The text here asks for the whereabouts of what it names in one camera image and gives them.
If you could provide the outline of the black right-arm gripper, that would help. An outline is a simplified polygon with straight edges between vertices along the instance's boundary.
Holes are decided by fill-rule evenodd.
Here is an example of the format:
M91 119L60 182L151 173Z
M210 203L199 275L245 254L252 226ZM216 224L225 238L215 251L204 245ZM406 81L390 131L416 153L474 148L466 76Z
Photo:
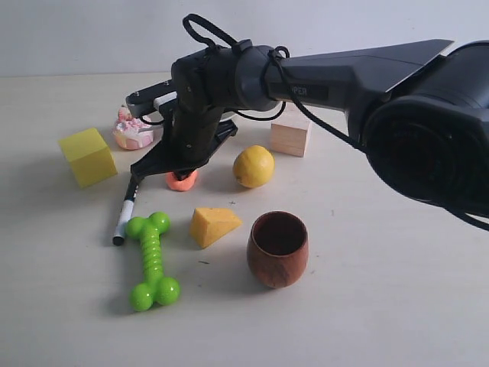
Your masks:
M159 141L133 163L132 181L139 184L145 177L172 171L184 180L209 162L222 114L239 107L235 82L239 58L230 48L208 47L173 63L176 110L170 143Z

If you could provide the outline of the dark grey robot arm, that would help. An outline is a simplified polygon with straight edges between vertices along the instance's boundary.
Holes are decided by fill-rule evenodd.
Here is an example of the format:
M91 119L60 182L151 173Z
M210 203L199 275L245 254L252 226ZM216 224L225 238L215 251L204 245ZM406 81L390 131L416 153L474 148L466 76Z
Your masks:
M364 153L385 184L488 227L488 43L433 39L291 57L285 47L210 44L177 60L169 81L132 93L130 111L158 111L164 136L132 164L135 182L208 163L237 128L225 112L293 103L343 112L335 136Z

